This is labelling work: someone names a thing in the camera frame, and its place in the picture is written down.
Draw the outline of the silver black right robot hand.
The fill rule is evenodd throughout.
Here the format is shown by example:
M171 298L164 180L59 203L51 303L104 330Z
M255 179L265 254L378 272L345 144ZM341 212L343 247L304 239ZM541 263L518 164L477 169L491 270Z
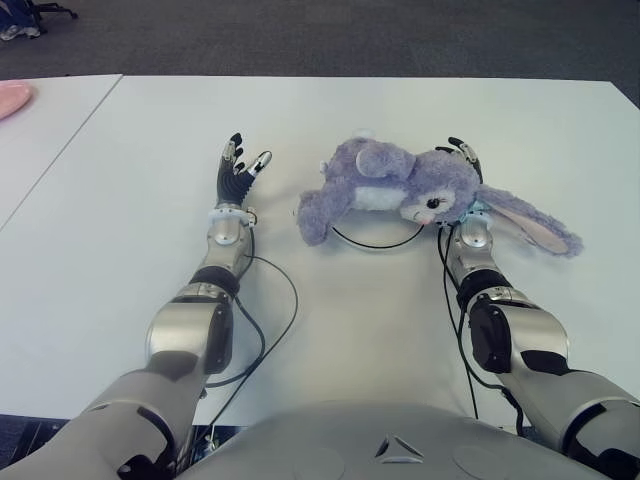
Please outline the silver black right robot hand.
M448 146L436 146L435 149L437 151L444 151L448 154L454 155L456 158L464 160L474 169L479 178L479 182L484 182L479 157L468 143L456 137L449 137Z

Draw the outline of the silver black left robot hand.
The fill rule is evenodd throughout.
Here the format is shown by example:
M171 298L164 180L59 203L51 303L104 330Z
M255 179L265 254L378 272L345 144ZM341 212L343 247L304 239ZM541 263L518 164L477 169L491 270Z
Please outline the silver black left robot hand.
M255 159L245 161L241 158L243 137L235 133L225 145L218 166L217 200L219 204L241 206L256 177L271 162L271 151L260 153Z

